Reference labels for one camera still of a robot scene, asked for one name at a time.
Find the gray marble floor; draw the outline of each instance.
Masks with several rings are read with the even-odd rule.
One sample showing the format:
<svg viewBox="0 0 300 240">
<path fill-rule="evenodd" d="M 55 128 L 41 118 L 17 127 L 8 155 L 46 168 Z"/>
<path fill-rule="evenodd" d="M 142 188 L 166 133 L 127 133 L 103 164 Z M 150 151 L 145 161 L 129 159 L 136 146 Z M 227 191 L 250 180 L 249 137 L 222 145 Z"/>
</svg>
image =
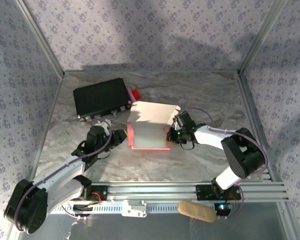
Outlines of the gray marble floor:
<svg viewBox="0 0 300 240">
<path fill-rule="evenodd" d="M 78 87 L 122 77 L 127 87 L 137 88 L 146 102 L 199 107 L 208 111 L 221 129 L 250 128 L 232 74 L 189 73 L 66 73 L 57 98 L 49 131 L 38 163 L 41 176 L 65 159 L 86 139 L 90 124 L 78 121 L 73 90 Z M 129 111 L 118 113 L 114 129 L 125 128 Z M 209 123 L 200 111 L 190 112 L 197 123 Z M 227 167 L 222 150 L 197 145 L 191 151 L 172 145 L 169 151 L 131 150 L 125 140 L 98 161 L 85 175 L 92 181 L 211 181 Z"/>
</svg>

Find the black box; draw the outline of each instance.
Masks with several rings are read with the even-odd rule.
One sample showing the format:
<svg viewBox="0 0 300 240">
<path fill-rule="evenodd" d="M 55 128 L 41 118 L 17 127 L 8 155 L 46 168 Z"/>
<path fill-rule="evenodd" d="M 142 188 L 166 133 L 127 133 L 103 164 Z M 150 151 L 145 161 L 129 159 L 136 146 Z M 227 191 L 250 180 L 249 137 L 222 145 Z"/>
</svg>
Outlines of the black box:
<svg viewBox="0 0 300 240">
<path fill-rule="evenodd" d="M 73 90 L 76 114 L 90 121 L 130 108 L 131 101 L 122 78 L 116 78 Z"/>
</svg>

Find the black cable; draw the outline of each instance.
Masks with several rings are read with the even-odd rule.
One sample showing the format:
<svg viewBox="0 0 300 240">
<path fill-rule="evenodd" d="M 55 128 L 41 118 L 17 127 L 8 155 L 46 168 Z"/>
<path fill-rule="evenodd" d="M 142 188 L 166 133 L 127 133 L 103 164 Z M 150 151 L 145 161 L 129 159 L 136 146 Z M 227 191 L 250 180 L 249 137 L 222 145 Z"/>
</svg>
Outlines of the black cable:
<svg viewBox="0 0 300 240">
<path fill-rule="evenodd" d="M 199 108 L 199 107 L 190 107 L 190 108 L 188 108 L 186 111 L 189 111 L 189 110 L 199 110 L 199 111 L 201 111 L 201 112 L 207 114 L 208 117 L 211 119 L 210 125 L 213 125 L 213 123 L 215 122 L 214 119 L 212 118 L 212 116 L 211 116 L 206 110 L 203 110 L 203 109 L 201 109 L 201 108 Z"/>
<path fill-rule="evenodd" d="M 109 154 L 107 156 L 105 156 L 105 157 L 98 157 L 97 159 L 98 160 L 107 159 L 110 156 L 110 154 L 111 154 L 111 151 L 109 150 Z"/>
<path fill-rule="evenodd" d="M 183 146 L 182 146 L 182 143 L 180 142 L 180 146 L 181 146 L 181 148 L 183 149 L 183 150 L 192 150 L 192 149 L 194 149 L 195 148 L 195 144 L 194 144 L 194 142 L 192 142 L 192 148 L 189 148 L 189 149 L 186 149 L 186 148 L 184 148 Z"/>
</svg>

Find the beige sponge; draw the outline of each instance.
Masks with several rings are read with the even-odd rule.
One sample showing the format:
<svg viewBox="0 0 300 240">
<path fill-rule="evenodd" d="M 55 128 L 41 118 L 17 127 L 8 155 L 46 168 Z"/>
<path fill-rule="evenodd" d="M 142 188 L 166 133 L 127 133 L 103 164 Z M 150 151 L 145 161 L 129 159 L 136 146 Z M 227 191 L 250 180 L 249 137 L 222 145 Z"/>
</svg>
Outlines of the beige sponge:
<svg viewBox="0 0 300 240">
<path fill-rule="evenodd" d="M 180 201 L 178 210 L 182 215 L 208 223 L 213 223 L 217 219 L 217 213 L 213 208 L 192 201 Z"/>
</svg>

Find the purple floral pattern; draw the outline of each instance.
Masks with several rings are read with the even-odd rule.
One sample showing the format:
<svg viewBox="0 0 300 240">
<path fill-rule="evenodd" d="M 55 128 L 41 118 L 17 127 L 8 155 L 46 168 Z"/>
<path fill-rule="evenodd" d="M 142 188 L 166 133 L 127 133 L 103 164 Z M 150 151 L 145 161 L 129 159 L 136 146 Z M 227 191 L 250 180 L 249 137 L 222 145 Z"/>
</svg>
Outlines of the purple floral pattern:
<svg viewBox="0 0 300 240">
<path fill-rule="evenodd" d="M 272 0 L 27 0 L 63 70 L 238 69 Z"/>
<path fill-rule="evenodd" d="M 246 78 L 300 226 L 300 0 L 288 0 Z"/>
<path fill-rule="evenodd" d="M 0 0 L 0 239 L 7 201 L 33 166 L 58 77 L 12 0 Z"/>
</svg>

